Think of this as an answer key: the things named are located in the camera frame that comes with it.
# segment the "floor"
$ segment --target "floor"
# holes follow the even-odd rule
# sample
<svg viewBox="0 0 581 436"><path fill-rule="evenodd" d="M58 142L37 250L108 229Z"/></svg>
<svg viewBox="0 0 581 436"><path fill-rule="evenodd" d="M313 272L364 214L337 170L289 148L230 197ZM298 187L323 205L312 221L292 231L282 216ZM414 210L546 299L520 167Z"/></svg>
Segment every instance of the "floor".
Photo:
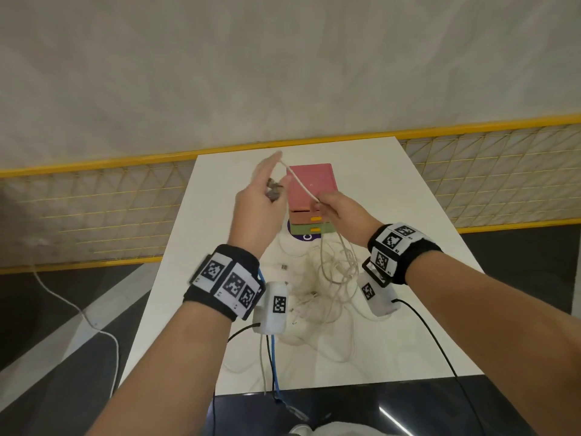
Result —
<svg viewBox="0 0 581 436"><path fill-rule="evenodd" d="M563 226L463 238L485 272L579 316L580 235L581 226ZM157 266L42 272L40 277L60 295L89 306L91 313L99 303L114 303L118 315L90 316L118 338L122 371ZM44 292L32 274L0 276L0 434L81 436L88 430L107 401L115 351L108 337L80 334L82 324L75 310ZM67 337L66 348L54 349L57 336ZM35 352L46 357L31 362ZM27 368L31 364L35 370ZM461 382L487 435L533 434L485 376L462 377ZM286 397L314 425L342 420L403 434L391 416L413 435L478 434L474 415L451 377L303 389L287 391ZM299 422L261 394L219 396L215 411L217 435L284 435ZM205 435L211 434L211 424L210 416Z"/></svg>

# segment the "gray floor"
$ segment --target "gray floor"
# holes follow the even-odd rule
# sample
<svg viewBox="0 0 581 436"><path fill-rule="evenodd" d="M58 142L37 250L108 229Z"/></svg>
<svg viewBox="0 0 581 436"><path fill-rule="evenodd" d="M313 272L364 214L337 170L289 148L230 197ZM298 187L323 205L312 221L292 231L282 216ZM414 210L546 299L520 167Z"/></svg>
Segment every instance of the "gray floor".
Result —
<svg viewBox="0 0 581 436"><path fill-rule="evenodd" d="M581 226L466 234L464 240L491 276L571 312ZM138 267L44 272L47 285L86 307ZM133 343L148 294L106 328L120 342L121 368ZM29 274L0 276L0 357L3 367L28 352L75 315L43 293ZM104 407L114 370L114 346L97 335L0 412L0 434L81 436ZM522 418L486 377L463 381L488 435L532 434ZM390 404L414 426L415 434L465 435L475 431L461 392L451 378L288 392L317 416L367 423L395 432L377 417L374 401ZM270 398L223 396L217 401L218 435L284 434L296 418ZM210 434L208 423L205 434Z"/></svg>

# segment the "right hand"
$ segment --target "right hand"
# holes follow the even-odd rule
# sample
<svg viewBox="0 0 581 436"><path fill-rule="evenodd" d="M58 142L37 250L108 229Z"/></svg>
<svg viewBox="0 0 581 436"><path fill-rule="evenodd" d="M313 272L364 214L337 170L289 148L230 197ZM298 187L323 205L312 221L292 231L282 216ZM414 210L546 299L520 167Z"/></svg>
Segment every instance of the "right hand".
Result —
<svg viewBox="0 0 581 436"><path fill-rule="evenodd" d="M321 203L311 202L311 211L320 211L329 219L338 233L356 245L367 248L367 242L384 224L368 213L355 200L339 191L320 193Z"/></svg>

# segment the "table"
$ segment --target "table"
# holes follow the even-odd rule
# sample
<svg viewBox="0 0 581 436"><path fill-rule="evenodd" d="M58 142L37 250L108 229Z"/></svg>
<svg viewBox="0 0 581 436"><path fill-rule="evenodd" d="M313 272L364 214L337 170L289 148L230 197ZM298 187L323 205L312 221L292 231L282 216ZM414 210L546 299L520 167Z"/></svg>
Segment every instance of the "table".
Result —
<svg viewBox="0 0 581 436"><path fill-rule="evenodd" d="M405 221L429 235L447 254L481 270L466 244L442 210L396 138L348 140L328 144L283 147L288 165L331 163L338 189L356 199L377 219ZM182 302L187 281L197 264L215 246L224 243L234 208L236 192L250 180L257 163L276 149L259 149L199 156L193 169L166 252L149 296L148 304L133 342L121 382L143 356ZM273 178L284 175L277 166ZM308 248L291 239L283 227L261 259L265 278L280 279L280 263L296 271L302 259L291 259L289 252ZM362 261L368 252L356 247ZM480 369L461 351L423 307L408 286L396 286L399 298L408 301L425 318L448 355L458 375L481 374ZM354 303L372 317L363 295ZM354 354L350 352L353 322ZM232 332L251 323L237 320ZM263 389L258 346L260 336L246 331L229 343L218 378L216 394L243 394ZM346 313L309 345L277 342L277 369L281 389L367 384L451 376L450 369L428 331L406 306L387 320L373 322L356 312ZM265 366L268 359L263 348Z"/></svg>

